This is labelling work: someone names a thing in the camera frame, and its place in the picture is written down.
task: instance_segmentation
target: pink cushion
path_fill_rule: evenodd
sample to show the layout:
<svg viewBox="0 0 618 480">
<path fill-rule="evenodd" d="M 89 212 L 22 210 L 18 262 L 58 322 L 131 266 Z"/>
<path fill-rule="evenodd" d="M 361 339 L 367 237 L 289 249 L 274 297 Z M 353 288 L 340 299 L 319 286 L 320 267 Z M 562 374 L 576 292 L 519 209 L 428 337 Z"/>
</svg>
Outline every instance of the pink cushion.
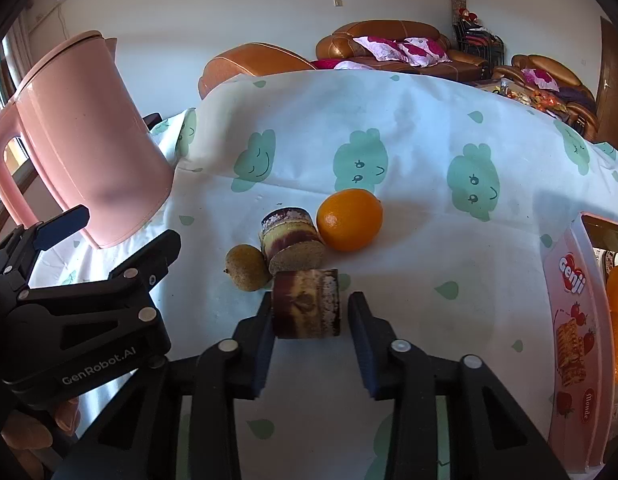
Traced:
<svg viewBox="0 0 618 480">
<path fill-rule="evenodd" d="M 444 51 L 444 48 L 438 45 L 435 40 L 432 40 L 431 38 L 407 38 L 404 40 L 404 43 L 410 43 L 421 48 L 438 63 L 451 61 Z"/>
<path fill-rule="evenodd" d="M 335 66 L 342 61 L 341 59 L 319 59 L 317 61 L 311 61 L 311 64 L 318 70 L 329 70 L 335 68 Z"/>
<path fill-rule="evenodd" d="M 375 70 L 375 68 L 354 61 L 341 59 L 319 59 L 311 61 L 311 64 L 318 70 Z"/>
<path fill-rule="evenodd" d="M 411 66 L 431 66 L 437 61 L 426 50 L 410 43 L 400 43 L 400 49 L 404 52 Z"/>
<path fill-rule="evenodd" d="M 523 68 L 524 80 L 527 83 L 534 83 L 543 90 L 553 90 L 559 92 L 558 82 L 546 70 L 541 68 Z"/>
<path fill-rule="evenodd" d="M 361 36 L 360 38 L 353 38 L 353 41 L 361 44 L 378 61 L 408 62 L 407 56 L 403 54 L 395 41 L 385 40 L 377 36 Z"/>
</svg>

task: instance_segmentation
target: brown leather sofa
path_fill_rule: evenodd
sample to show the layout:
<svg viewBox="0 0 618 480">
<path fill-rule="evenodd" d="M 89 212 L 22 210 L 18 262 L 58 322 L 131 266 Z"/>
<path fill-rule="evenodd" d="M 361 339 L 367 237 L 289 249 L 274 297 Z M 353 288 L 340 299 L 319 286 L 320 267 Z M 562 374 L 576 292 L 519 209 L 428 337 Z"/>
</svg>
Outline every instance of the brown leather sofa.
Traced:
<svg viewBox="0 0 618 480">
<path fill-rule="evenodd" d="M 306 59 L 268 43 L 246 43 L 215 56 L 204 67 L 198 91 L 204 99 L 220 83 L 238 74 L 265 76 L 298 70 L 316 70 Z"/>
<path fill-rule="evenodd" d="M 445 51 L 451 62 L 433 66 L 417 67 L 399 61 L 376 61 L 362 45 L 353 41 L 360 36 L 378 36 L 386 40 L 401 41 L 405 38 L 432 38 Z M 323 38 L 315 47 L 318 59 L 348 59 L 378 70 L 432 75 L 452 81 L 477 81 L 486 76 L 489 63 L 481 57 L 465 54 L 451 48 L 451 42 L 431 25 L 404 20 L 367 20 L 349 23 L 330 36 Z"/>
<path fill-rule="evenodd" d="M 559 61 L 546 56 L 539 56 L 537 54 L 530 54 L 528 56 L 516 54 L 511 58 L 511 66 L 503 65 L 495 67 L 492 77 L 494 79 L 506 77 L 511 79 L 511 81 L 527 86 L 527 88 L 537 89 L 534 84 L 525 81 L 524 74 L 522 74 L 523 68 L 540 68 L 546 70 L 558 82 L 559 86 L 571 86 L 587 95 L 593 102 L 596 101 L 591 90 L 582 84 L 582 81 L 580 81 L 577 75 Z M 574 126 L 576 122 L 580 122 L 584 126 L 583 137 L 585 137 L 586 140 L 595 140 L 599 125 L 596 114 L 587 110 L 580 103 L 567 103 L 567 112 L 570 115 L 568 123 Z"/>
</svg>

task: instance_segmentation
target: plastic container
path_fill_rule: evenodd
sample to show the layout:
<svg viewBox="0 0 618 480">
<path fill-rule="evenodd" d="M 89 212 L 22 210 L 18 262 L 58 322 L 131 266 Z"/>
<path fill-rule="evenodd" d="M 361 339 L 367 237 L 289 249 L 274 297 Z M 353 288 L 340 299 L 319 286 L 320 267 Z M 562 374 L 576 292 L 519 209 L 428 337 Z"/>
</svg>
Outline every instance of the plastic container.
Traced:
<svg viewBox="0 0 618 480">
<path fill-rule="evenodd" d="M 549 444 L 569 473 L 602 465 L 614 403 L 614 343 L 594 248 L 618 252 L 618 224 L 580 213 L 544 259 L 555 378 Z"/>
</svg>

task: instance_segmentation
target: human hand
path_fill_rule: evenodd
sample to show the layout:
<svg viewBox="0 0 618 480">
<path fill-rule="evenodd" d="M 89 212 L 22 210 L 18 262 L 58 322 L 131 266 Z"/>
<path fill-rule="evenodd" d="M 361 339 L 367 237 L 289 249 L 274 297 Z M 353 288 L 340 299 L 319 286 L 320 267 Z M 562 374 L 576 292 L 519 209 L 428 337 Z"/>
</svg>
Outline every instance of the human hand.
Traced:
<svg viewBox="0 0 618 480">
<path fill-rule="evenodd" d="M 55 410 L 54 419 L 64 433 L 75 433 L 80 423 L 78 398 L 61 403 Z M 4 423 L 2 437 L 29 476 L 34 480 L 42 480 L 42 463 L 31 450 L 51 446 L 53 438 L 49 430 L 33 417 L 14 410 Z"/>
</svg>

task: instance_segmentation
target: pink kettle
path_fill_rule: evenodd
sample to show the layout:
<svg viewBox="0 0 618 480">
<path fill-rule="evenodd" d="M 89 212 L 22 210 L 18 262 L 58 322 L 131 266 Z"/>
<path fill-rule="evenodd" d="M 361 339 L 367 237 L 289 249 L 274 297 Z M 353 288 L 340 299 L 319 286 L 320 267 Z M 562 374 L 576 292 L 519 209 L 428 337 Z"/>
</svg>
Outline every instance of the pink kettle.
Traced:
<svg viewBox="0 0 618 480">
<path fill-rule="evenodd" d="M 16 224 L 38 222 L 4 161 L 17 136 L 60 207 L 89 208 L 82 234 L 95 248 L 126 240 L 167 199 L 173 168 L 131 101 L 115 46 L 96 30 L 61 43 L 0 111 L 0 198 Z"/>
</svg>

